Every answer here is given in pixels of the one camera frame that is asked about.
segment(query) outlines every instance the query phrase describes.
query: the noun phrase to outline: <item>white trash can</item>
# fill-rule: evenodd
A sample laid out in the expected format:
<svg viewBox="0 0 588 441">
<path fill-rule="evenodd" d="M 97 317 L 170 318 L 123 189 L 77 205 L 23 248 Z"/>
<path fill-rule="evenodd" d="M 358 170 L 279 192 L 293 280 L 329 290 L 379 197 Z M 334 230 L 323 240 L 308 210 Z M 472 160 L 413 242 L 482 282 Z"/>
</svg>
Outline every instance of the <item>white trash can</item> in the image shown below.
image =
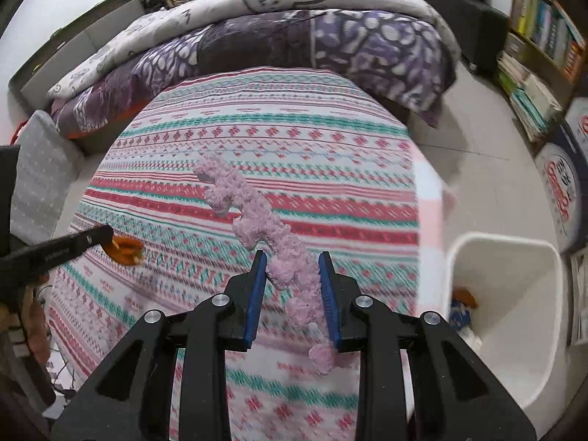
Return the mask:
<svg viewBox="0 0 588 441">
<path fill-rule="evenodd" d="M 448 282 L 467 288 L 478 303 L 471 314 L 481 360 L 542 436 L 561 415 L 544 392 L 565 349 L 557 250 L 543 240 L 467 233 L 452 245 L 447 264 Z"/>
</svg>

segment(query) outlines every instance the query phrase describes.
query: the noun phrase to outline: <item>purple bedding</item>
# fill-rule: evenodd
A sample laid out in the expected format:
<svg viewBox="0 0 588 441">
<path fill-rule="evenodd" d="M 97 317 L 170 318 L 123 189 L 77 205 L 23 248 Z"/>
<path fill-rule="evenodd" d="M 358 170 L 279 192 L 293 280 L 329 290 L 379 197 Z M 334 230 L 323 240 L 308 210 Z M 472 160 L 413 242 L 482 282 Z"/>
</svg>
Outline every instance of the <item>purple bedding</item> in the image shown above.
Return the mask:
<svg viewBox="0 0 588 441">
<path fill-rule="evenodd" d="M 198 76 L 257 66 L 330 69 L 436 126 L 452 59 L 428 23 L 379 10 L 295 10 L 221 21 L 151 48 L 54 111 L 75 139 L 130 120 L 157 94 Z"/>
</svg>

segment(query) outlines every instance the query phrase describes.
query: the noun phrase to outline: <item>pink fuzzy object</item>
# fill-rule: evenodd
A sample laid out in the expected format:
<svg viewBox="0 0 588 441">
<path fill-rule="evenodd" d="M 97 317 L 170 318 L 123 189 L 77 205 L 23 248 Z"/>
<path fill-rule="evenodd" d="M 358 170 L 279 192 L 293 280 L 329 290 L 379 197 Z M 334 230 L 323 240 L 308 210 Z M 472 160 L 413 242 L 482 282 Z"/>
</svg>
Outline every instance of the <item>pink fuzzy object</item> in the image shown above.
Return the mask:
<svg viewBox="0 0 588 441">
<path fill-rule="evenodd" d="M 270 203 L 234 168 L 220 157 L 203 157 L 193 168 L 202 182 L 212 182 L 205 192 L 208 204 L 220 216 L 234 206 L 241 211 L 233 231 L 247 250 L 265 241 L 272 251 L 266 272 L 276 290 L 290 287 L 295 296 L 286 302 L 286 313 L 296 327 L 316 322 L 326 333 L 325 311 L 320 295 L 319 267 L 290 226 L 272 213 Z M 328 341 L 311 348 L 309 355 L 317 370 L 328 373 L 334 366 L 335 351 Z"/>
</svg>

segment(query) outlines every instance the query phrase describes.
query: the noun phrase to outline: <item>patterned tablecloth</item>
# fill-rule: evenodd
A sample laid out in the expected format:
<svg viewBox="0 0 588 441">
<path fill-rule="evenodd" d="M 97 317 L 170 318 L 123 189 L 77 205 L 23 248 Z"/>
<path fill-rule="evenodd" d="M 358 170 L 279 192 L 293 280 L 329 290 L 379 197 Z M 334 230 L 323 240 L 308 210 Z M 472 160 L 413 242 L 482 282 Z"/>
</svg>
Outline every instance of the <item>patterned tablecloth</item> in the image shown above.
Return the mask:
<svg viewBox="0 0 588 441">
<path fill-rule="evenodd" d="M 145 311 L 188 311 L 249 269 L 253 254 L 230 226 L 238 212 L 218 218 L 191 171 L 211 153 L 238 168 L 310 250 L 330 251 L 364 293 L 403 313 L 445 311 L 442 182 L 398 120 L 324 70 L 209 76 L 158 95 L 80 203 L 72 231 L 108 223 L 145 243 L 145 262 L 122 267 L 93 248 L 53 274 L 49 323 L 77 379 Z M 254 347 L 226 355 L 233 437 L 353 439 L 358 363 L 319 375 L 306 355 L 316 333 L 284 314 L 290 296 L 268 284 Z"/>
</svg>

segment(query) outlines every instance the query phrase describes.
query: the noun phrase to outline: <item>orange object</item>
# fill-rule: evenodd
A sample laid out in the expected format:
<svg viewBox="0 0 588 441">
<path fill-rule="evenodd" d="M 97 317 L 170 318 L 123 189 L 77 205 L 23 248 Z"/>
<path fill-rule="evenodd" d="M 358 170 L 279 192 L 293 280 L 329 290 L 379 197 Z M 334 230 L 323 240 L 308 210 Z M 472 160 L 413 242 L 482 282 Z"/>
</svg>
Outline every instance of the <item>orange object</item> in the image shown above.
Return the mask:
<svg viewBox="0 0 588 441">
<path fill-rule="evenodd" d="M 143 244 L 130 237 L 115 235 L 110 244 L 102 244 L 107 255 L 122 265 L 139 265 L 143 261 Z"/>
<path fill-rule="evenodd" d="M 466 288 L 455 288 L 453 298 L 462 302 L 469 308 L 477 308 L 477 302 L 474 296 Z"/>
</svg>

